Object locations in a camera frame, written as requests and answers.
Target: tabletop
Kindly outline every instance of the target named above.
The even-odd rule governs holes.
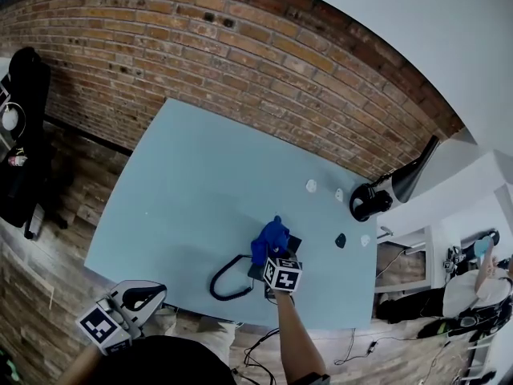
[[[308,192],[308,180],[317,191]],[[370,323],[376,270],[376,221],[349,212],[361,176],[276,137],[190,104],[168,99],[127,162],[95,232],[86,266],[120,282],[167,286],[166,303],[217,318],[277,326],[277,308],[255,281],[245,297],[213,298],[212,276],[275,215],[302,240],[294,298],[307,328]],[[335,198],[337,188],[343,202]],[[345,248],[335,245],[344,233]],[[370,236],[363,246],[361,237]],[[230,294],[251,285],[250,260],[216,285]]]

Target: white shirt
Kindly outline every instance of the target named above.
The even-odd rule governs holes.
[[[478,278],[478,269],[468,271],[449,281],[443,295],[443,316],[453,318],[468,309],[477,299],[472,308],[492,306],[505,299],[511,291],[511,284],[505,279],[507,271],[495,269],[495,274],[484,280],[475,293],[475,282]]]

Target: floor board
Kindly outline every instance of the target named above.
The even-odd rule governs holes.
[[[38,239],[28,241],[21,229],[0,221],[0,346],[14,358],[23,383],[53,383],[80,352],[87,339],[75,326],[75,319],[113,284],[84,267],[89,244],[108,197],[127,157],[88,140],[47,125],[59,149],[57,169],[71,168],[75,181],[62,190],[59,212],[68,220],[68,229],[44,221]],[[381,251],[378,270],[397,255]],[[414,281],[423,278],[422,255],[399,258],[383,275],[382,282]],[[178,332],[195,330],[199,316],[180,311]],[[381,337],[413,338],[426,320],[389,325],[373,320],[368,329],[356,330],[351,356],[364,355],[369,344]],[[236,334],[231,367],[259,383],[267,374],[244,367],[244,349],[267,332],[261,326],[242,326]],[[348,352],[352,330],[313,330],[313,341],[321,352],[332,383],[416,385],[427,375],[430,365],[445,343],[444,338],[422,341],[383,339],[368,358],[336,366]],[[449,384],[466,366],[464,338],[443,349],[432,368],[428,383]],[[277,336],[264,342],[253,356],[285,383]]]

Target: brick wall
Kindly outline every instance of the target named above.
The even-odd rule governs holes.
[[[52,66],[47,113],[134,148],[166,97],[375,178],[463,127],[422,74],[318,0],[2,0],[0,55]]]

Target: robotic arm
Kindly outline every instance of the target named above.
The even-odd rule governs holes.
[[[99,299],[76,320],[84,334],[111,355],[131,346],[143,334],[143,324],[159,310],[166,298],[165,285],[126,280]]]

